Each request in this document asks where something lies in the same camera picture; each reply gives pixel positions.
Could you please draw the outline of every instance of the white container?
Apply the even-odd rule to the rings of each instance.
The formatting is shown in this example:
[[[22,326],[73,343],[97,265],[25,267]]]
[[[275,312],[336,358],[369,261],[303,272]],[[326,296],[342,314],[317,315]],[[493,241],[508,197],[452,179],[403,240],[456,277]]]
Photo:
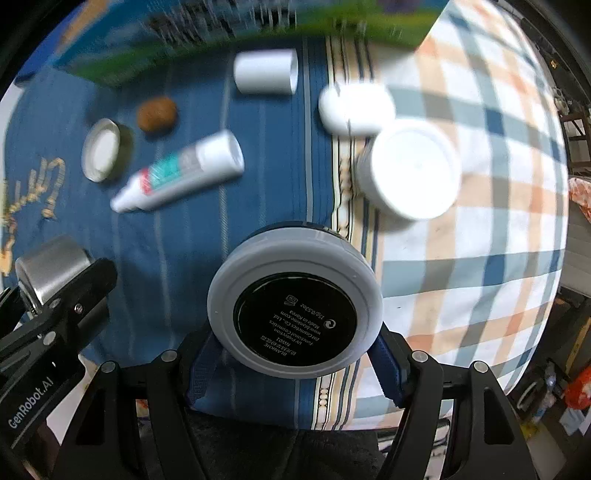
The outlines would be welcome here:
[[[240,244],[213,277],[207,316],[239,362],[280,378],[355,363],[378,336],[382,294],[371,267],[325,227],[288,222]]]
[[[445,213],[462,180],[460,160],[447,137],[426,121],[396,120],[355,162],[355,182],[380,210],[409,220]]]
[[[245,51],[234,60],[234,80],[241,93],[293,95],[297,78],[295,50]]]
[[[82,172],[87,179],[113,180],[123,173],[132,150],[131,131],[108,118],[94,124],[82,147]]]
[[[385,85],[374,82],[334,82],[318,99],[324,128],[341,137],[370,137],[392,125],[396,106]]]
[[[223,130],[134,173],[111,199],[111,208],[118,213],[152,210],[243,172],[238,140],[230,131]]]

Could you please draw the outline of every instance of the white tube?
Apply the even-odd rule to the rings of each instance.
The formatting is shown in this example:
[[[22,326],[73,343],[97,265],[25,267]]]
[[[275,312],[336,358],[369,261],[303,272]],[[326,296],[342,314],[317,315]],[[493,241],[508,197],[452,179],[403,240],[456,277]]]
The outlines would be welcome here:
[[[234,80],[241,93],[293,95],[297,77],[295,50],[245,51],[234,60]]]
[[[117,213],[152,210],[201,188],[244,172],[244,158],[236,137],[223,130],[134,173],[111,199]]]

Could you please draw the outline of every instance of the checkered fabric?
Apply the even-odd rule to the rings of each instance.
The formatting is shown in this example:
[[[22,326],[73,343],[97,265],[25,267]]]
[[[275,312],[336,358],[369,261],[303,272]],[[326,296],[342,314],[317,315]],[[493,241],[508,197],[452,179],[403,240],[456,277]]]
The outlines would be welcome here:
[[[398,117],[440,127],[463,167],[459,198],[447,213],[403,222],[352,195],[350,164],[364,142],[335,138],[340,206],[333,227],[381,279],[391,330],[440,362],[466,367],[485,361],[508,392],[544,330],[567,228],[563,138],[530,44],[496,6],[452,0],[413,53],[337,38],[326,45],[331,82],[375,77],[386,83]],[[400,421],[367,356],[323,377],[317,389],[317,429]],[[445,401],[441,415],[451,408]]]

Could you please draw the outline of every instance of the black label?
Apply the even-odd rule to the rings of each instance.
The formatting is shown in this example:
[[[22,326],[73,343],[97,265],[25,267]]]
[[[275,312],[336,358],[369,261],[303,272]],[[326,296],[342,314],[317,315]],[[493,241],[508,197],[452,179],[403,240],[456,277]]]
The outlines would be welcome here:
[[[55,400],[62,385],[76,373],[80,380],[83,371],[76,356],[63,348],[60,340],[56,340],[8,391],[0,390],[0,398],[4,396],[0,411],[0,434],[13,445],[23,431],[35,422],[44,406]]]
[[[242,292],[234,325],[244,344],[277,364],[306,367],[326,362],[351,343],[357,314],[347,294],[324,278],[280,273]]]

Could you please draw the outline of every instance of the metal cylinder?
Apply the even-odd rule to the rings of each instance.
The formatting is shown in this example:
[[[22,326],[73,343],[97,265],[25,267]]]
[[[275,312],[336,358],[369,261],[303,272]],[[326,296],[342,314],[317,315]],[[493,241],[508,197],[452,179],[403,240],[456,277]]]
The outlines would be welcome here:
[[[61,235],[17,258],[15,271],[25,301],[39,314],[47,300],[91,263],[82,247]]]

